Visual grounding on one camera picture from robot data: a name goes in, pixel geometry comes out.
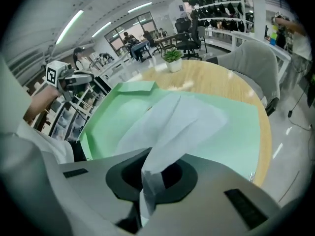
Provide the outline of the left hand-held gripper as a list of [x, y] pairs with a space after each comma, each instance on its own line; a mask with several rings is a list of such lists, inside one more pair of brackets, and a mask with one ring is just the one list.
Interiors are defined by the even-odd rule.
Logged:
[[55, 60], [46, 65], [46, 83], [54, 86], [66, 102], [72, 101], [93, 80], [93, 73], [75, 70], [69, 63]]

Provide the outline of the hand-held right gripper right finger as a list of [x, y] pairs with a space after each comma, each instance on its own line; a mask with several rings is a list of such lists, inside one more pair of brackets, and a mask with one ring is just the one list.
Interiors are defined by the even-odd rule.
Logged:
[[186, 154], [198, 175], [181, 201], [157, 205], [140, 236], [243, 236], [280, 207], [262, 189], [219, 162]]

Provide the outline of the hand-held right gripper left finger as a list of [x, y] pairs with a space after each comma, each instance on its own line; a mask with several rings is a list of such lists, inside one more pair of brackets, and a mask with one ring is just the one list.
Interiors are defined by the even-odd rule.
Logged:
[[102, 218], [123, 232], [142, 229], [141, 169], [151, 150], [137, 149], [97, 160], [61, 165], [67, 182]]

